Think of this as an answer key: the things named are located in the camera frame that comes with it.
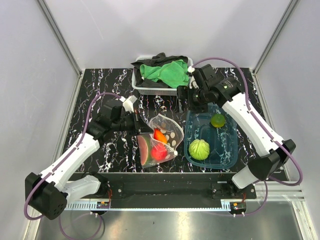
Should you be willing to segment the fake red orange mango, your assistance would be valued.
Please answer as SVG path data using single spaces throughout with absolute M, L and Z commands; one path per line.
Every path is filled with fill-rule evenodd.
M 159 129 L 155 129 L 154 133 L 153 133 L 153 138 L 159 142 L 162 142 L 164 144 L 168 143 L 167 138 L 165 137 L 165 135 L 159 130 Z

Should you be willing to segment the clear zip top bag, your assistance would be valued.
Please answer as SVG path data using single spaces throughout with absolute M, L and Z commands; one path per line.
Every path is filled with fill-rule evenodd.
M 150 133 L 149 136 L 150 136 L 150 145 L 151 145 L 151 149 L 153 146 L 156 146 L 156 145 L 164 145 L 166 146 L 166 144 L 160 142 L 160 141 L 157 141 L 153 138 L 154 136 L 154 130 L 155 129 L 159 129 L 160 130 L 160 127 L 161 127 L 161 124 L 162 123 L 165 123 L 165 124 L 169 124 L 169 125 L 174 125 L 175 126 L 175 129 L 176 129 L 176 132 L 177 132 L 177 137 L 176 137 L 176 140 L 177 140 L 177 145 L 176 145 L 176 151 L 177 151 L 177 147 L 178 145 L 183 141 L 183 138 L 184 138 L 184 131 L 182 129 L 182 127 L 174 120 L 164 116 L 164 115 L 161 115 L 161 114 L 158 114 L 157 116 L 153 117 L 149 123 L 148 123 L 148 126 L 150 128 L 153 129 L 153 133 Z M 156 161 L 152 158 L 152 162 L 147 166 L 147 167 L 144 167 L 144 168 L 150 168 L 150 167 L 153 167 L 157 164 L 161 164 L 161 163 L 164 163 L 164 162 L 167 162 L 167 161 L 170 161 L 170 160 L 162 160 L 162 161 Z

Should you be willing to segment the fake red apple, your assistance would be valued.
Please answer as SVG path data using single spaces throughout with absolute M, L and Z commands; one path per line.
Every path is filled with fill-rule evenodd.
M 167 154 L 167 148 L 162 144 L 153 146 L 150 152 L 151 157 L 157 162 L 164 160 Z

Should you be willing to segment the fake green orange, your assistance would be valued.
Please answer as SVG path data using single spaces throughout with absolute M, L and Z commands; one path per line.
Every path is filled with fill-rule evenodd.
M 215 128 L 221 128 L 225 125 L 226 119 L 224 117 L 224 115 L 222 114 L 214 114 L 211 119 L 210 119 L 210 123 L 213 127 Z

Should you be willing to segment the fake green cabbage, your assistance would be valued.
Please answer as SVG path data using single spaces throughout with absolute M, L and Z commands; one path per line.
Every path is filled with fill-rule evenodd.
M 197 161 L 204 161 L 210 154 L 210 145 L 203 139 L 195 139 L 188 148 L 190 156 Z

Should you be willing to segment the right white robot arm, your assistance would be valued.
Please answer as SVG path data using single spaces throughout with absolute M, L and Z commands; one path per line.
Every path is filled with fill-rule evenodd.
M 207 64 L 200 68 L 188 67 L 189 86 L 177 87 L 177 97 L 186 100 L 188 110 L 205 113 L 213 103 L 231 116 L 253 143 L 258 158 L 237 172 L 227 185 L 228 195 L 239 198 L 245 188 L 269 178 L 287 163 L 296 144 L 284 140 L 258 114 L 244 88 L 233 77 L 220 78 Z

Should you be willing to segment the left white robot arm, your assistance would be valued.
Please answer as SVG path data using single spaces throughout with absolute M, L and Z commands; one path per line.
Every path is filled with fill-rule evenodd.
M 69 182 L 69 179 L 86 159 L 107 142 L 110 134 L 127 132 L 138 136 L 152 132 L 141 119 L 135 107 L 136 101 L 137 98 L 132 95 L 107 102 L 60 158 L 41 173 L 31 172 L 25 178 L 23 211 L 27 219 L 32 219 L 28 215 L 28 207 L 37 210 L 41 216 L 54 220 L 67 204 L 89 195 L 103 198 L 108 194 L 108 179 L 98 173 L 88 173 L 73 182 Z

